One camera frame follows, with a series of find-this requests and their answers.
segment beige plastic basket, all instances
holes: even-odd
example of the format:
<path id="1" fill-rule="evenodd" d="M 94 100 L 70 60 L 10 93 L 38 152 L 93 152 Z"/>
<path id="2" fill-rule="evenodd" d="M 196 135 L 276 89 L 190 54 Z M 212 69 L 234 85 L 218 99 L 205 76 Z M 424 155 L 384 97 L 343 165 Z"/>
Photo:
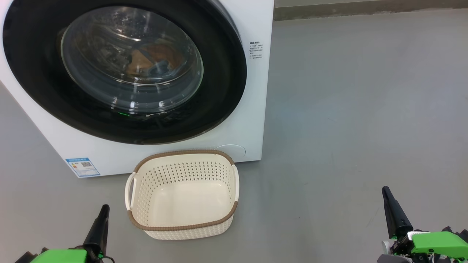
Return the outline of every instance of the beige plastic basket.
<path id="1" fill-rule="evenodd" d="M 130 221 L 162 240 L 225 232 L 238 198 L 237 168 L 227 154 L 215 150 L 149 156 L 136 166 L 125 185 Z"/>

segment basket handle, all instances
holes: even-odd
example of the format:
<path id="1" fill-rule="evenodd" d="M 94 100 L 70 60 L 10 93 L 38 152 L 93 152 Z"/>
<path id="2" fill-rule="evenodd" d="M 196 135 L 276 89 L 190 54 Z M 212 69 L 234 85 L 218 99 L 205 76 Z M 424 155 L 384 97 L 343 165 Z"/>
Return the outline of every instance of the basket handle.
<path id="1" fill-rule="evenodd" d="M 135 194 L 136 179 L 134 178 L 137 173 L 133 172 L 127 179 L 125 184 L 125 207 L 127 210 L 131 210 L 133 206 L 133 195 Z M 133 182 L 132 196 L 130 196 L 130 185 Z"/>

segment white washing machine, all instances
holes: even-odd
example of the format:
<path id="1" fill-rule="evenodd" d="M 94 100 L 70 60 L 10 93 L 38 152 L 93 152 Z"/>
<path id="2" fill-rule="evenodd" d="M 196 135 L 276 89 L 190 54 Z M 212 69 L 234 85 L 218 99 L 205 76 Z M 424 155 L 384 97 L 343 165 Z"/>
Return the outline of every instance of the white washing machine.
<path id="1" fill-rule="evenodd" d="M 78 177 L 262 157 L 273 0 L 3 0 L 0 81 Z"/>

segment blue and white sticker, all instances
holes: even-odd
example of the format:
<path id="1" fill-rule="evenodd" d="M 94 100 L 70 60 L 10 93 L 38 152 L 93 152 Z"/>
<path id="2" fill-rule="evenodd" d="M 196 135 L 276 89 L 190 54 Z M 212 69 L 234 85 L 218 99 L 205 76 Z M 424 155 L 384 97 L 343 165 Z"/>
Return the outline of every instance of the blue and white sticker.
<path id="1" fill-rule="evenodd" d="M 89 158 L 65 159 L 78 177 L 101 175 Z"/>

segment brown basket rim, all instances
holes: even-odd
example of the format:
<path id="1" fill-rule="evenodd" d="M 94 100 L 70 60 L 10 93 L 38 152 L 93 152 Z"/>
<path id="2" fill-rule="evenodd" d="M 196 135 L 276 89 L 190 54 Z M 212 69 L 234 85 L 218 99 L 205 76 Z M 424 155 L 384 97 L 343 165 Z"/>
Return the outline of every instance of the brown basket rim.
<path id="1" fill-rule="evenodd" d="M 218 154 L 223 157 L 225 157 L 231 165 L 234 165 L 234 161 L 232 158 L 227 155 L 224 152 L 218 151 L 218 150 L 186 150 L 186 151 L 175 151 L 175 152 L 168 152 L 168 153 L 159 153 L 159 154 L 154 154 L 151 156 L 146 157 L 143 159 L 138 165 L 135 167 L 133 172 L 138 173 L 138 170 L 141 168 L 141 166 L 146 163 L 149 160 L 160 158 L 160 157 L 167 157 L 167 156 L 174 156 L 174 155 L 183 155 L 183 154 L 203 154 L 203 153 L 209 153 L 209 154 Z M 224 223 L 227 221 L 232 215 L 234 215 L 234 212 L 237 208 L 237 201 L 234 201 L 233 207 L 231 208 L 231 211 L 229 213 L 216 221 L 211 221 L 207 223 L 202 223 L 202 224 L 196 224 L 196 225 L 187 225 L 187 226 L 144 226 L 136 221 L 136 219 L 133 216 L 133 213 L 131 210 L 127 210 L 128 217 L 130 218 L 130 221 L 132 224 L 142 230 L 145 231 L 179 231 L 179 230 L 189 230 L 189 229 L 196 229 L 196 228 L 202 228 L 202 227 L 207 227 L 207 226 L 215 226 Z"/>

